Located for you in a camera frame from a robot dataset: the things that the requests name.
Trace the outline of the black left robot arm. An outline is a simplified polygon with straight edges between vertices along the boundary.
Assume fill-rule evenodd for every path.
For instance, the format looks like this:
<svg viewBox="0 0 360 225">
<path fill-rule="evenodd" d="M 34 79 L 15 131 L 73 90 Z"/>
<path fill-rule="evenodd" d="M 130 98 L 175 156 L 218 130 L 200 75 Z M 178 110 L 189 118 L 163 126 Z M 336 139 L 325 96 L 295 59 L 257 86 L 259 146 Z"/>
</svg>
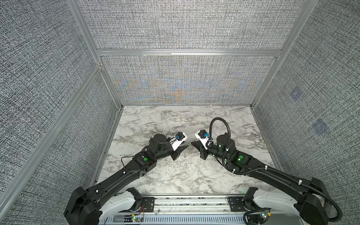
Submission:
<svg viewBox="0 0 360 225">
<path fill-rule="evenodd" d="M 173 138 L 156 134 L 139 153 L 118 172 L 102 182 L 84 189 L 75 189 L 64 211 L 70 225 L 97 225 L 102 219 L 121 211 L 141 209 L 142 195 L 135 188 L 120 191 L 131 182 L 151 171 L 158 160 L 171 157 L 176 160 L 187 148 L 187 135 L 179 132 Z"/>
</svg>

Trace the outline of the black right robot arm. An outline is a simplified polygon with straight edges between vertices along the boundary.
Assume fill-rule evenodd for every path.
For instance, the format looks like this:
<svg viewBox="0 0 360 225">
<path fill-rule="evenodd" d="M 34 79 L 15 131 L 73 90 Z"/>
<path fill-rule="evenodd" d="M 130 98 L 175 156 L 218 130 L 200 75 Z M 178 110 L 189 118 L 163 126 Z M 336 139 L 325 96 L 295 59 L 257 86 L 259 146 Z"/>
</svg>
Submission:
<svg viewBox="0 0 360 225">
<path fill-rule="evenodd" d="M 191 144 L 199 150 L 202 159 L 211 155 L 232 174 L 258 179 L 280 191 L 266 192 L 250 187 L 242 199 L 247 209 L 243 216 L 246 224 L 256 222 L 250 215 L 271 209 L 299 216 L 310 225 L 327 225 L 342 219 L 340 206 L 330 197 L 321 180 L 299 178 L 268 166 L 237 150 L 228 133 L 220 135 L 216 143 L 205 130 L 197 131 L 195 136 L 196 141 Z"/>
</svg>

